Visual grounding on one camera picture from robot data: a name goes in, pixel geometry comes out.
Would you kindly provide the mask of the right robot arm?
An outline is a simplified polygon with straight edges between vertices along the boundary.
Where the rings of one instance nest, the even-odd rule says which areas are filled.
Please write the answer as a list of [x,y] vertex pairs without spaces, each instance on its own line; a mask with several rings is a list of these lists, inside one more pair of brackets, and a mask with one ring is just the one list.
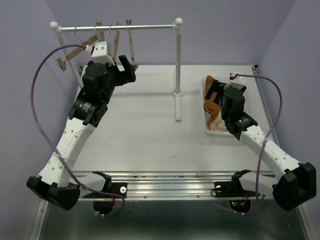
[[245,74],[232,73],[226,83],[213,79],[203,98],[219,107],[226,130],[257,154],[258,162],[264,162],[272,175],[261,175],[258,170],[237,171],[230,181],[215,182],[211,195],[230,198],[230,207],[244,215],[250,210],[250,197],[273,198],[283,210],[291,211],[317,195],[316,168],[282,150],[245,112],[246,78]]

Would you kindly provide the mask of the cream beige underwear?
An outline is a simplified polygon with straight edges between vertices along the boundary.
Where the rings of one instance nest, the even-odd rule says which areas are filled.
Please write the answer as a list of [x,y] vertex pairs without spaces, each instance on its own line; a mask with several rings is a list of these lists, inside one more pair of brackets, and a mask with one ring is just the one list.
[[215,125],[215,129],[217,131],[226,131],[227,127],[225,126],[225,121],[221,119],[217,124]]

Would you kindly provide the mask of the brown underwear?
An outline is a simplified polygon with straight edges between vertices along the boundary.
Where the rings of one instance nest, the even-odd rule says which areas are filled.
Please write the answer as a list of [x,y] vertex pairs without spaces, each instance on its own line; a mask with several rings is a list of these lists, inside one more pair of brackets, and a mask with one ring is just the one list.
[[[206,77],[205,87],[204,87],[205,96],[208,93],[214,80],[215,79],[210,75]],[[210,130],[214,130],[216,125],[222,120],[221,117],[219,117],[220,106],[214,103],[214,99],[216,95],[217,93],[213,92],[209,99],[204,100],[204,104],[203,104],[204,112],[208,115],[208,120],[206,125],[209,127]]]

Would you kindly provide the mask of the beige hanger with brown underwear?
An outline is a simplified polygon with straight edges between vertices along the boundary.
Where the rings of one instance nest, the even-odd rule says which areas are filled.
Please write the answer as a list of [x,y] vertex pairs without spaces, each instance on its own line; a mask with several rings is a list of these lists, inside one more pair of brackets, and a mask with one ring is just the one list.
[[131,18],[126,20],[126,25],[127,25],[127,34],[128,34],[128,41],[129,41],[130,59],[131,59],[132,65],[134,67],[134,71],[136,71],[138,69],[139,65],[135,61],[135,53],[134,53],[132,31],[128,28],[129,26],[132,25],[132,19]]

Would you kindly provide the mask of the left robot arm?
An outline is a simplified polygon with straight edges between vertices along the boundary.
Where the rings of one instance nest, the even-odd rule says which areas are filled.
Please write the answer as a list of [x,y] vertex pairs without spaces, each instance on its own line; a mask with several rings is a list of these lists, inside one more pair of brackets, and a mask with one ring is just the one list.
[[136,80],[134,65],[125,55],[118,58],[123,70],[117,64],[88,62],[82,76],[83,87],[69,111],[61,139],[46,166],[27,180],[27,187],[38,197],[64,210],[92,193],[119,198],[112,190],[111,176],[93,171],[77,178],[72,172],[86,141],[107,112],[115,88]]

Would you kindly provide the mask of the beige hanger with pink underwear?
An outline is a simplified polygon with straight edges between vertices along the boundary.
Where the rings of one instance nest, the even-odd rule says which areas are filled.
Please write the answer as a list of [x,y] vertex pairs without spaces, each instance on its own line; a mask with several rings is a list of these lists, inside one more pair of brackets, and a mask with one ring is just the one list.
[[112,45],[112,52],[111,52],[111,57],[114,60],[116,60],[117,53],[118,53],[119,39],[120,39],[120,31],[117,30],[113,36],[113,45]]

